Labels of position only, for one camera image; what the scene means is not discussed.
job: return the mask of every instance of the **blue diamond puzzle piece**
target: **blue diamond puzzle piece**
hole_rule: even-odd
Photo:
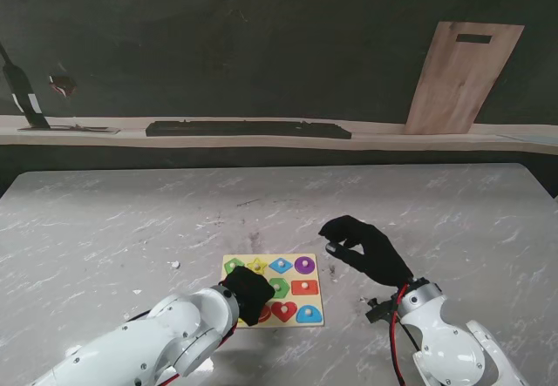
[[[277,260],[269,264],[269,268],[275,270],[279,274],[283,274],[284,272],[289,271],[292,267],[292,263],[285,260],[284,258],[278,258]]]

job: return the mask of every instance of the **puzzle piece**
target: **puzzle piece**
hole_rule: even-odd
[[[298,323],[318,323],[322,321],[322,314],[311,305],[302,306],[296,315]]]
[[[269,279],[269,284],[276,292],[274,299],[283,299],[289,292],[289,284],[285,279]]]
[[[257,257],[255,258],[254,261],[249,262],[249,263],[246,265],[246,267],[248,267],[248,268],[249,268],[250,270],[252,270],[254,273],[256,273],[256,274],[261,274],[261,275],[264,275],[264,273],[265,273],[265,267],[267,267],[267,266],[268,266],[268,263],[267,263],[267,262],[260,261],[260,259],[257,258]]]
[[[295,296],[317,295],[318,292],[316,280],[293,280],[290,285]]]
[[[296,303],[292,301],[287,301],[285,303],[281,303],[280,301],[276,301],[273,305],[271,305],[271,312],[275,315],[281,322],[286,322],[293,315],[296,313]]]
[[[300,274],[310,274],[316,268],[316,263],[310,257],[302,256],[296,259],[295,268]]]
[[[242,267],[244,263],[240,261],[238,258],[233,258],[232,260],[227,261],[224,264],[225,271],[227,274],[231,274],[236,267]]]
[[[268,305],[263,305],[262,312],[260,313],[260,317],[258,318],[258,323],[266,322],[270,317],[271,309]]]
[[[283,274],[286,271],[289,271],[293,267],[290,261],[285,260],[284,258],[278,258],[277,260],[273,261],[269,264],[269,268],[275,270],[279,274]]]

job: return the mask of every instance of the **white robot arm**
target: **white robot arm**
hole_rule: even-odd
[[[233,334],[239,316],[256,324],[274,293],[263,276],[238,267],[218,286],[168,296],[145,319],[93,340],[31,386],[167,385],[198,368]]]
[[[405,386],[405,380],[399,371],[395,345],[399,316],[417,349],[413,360],[426,386],[527,386],[486,328],[470,321],[464,330],[442,320],[440,311],[446,296],[436,284],[416,280],[388,237],[376,227],[347,215],[327,222],[320,234],[330,241],[325,248],[329,254],[380,284],[398,288],[389,301],[369,301],[372,310],[366,316],[372,323],[380,319],[390,323],[391,358],[401,386]],[[363,254],[352,249],[359,244]],[[420,330],[420,346],[405,325]],[[497,369],[494,380],[487,365]]]
[[[442,320],[444,301],[446,296],[439,287],[422,279],[398,305],[400,323],[412,325],[422,333],[420,350],[413,360],[425,385],[480,384],[487,364],[492,361],[498,370],[493,386],[528,386],[485,327],[469,321],[464,330]]]

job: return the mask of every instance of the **yellow puzzle piece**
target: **yellow puzzle piece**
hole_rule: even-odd
[[[263,275],[265,267],[267,267],[267,266],[268,266],[267,262],[260,261],[260,259],[257,258],[257,257],[255,258],[255,260],[253,260],[252,262],[249,262],[246,265],[246,267],[248,267],[254,273],[261,274],[261,275]]]

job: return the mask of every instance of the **green puzzle piece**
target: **green puzzle piece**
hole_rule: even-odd
[[[269,279],[269,284],[276,292],[274,299],[283,299],[289,292],[289,284],[285,279]]]
[[[225,263],[225,271],[227,272],[227,274],[231,274],[233,270],[237,267],[244,267],[244,263],[240,261],[238,258],[233,258],[232,260],[229,260]]]

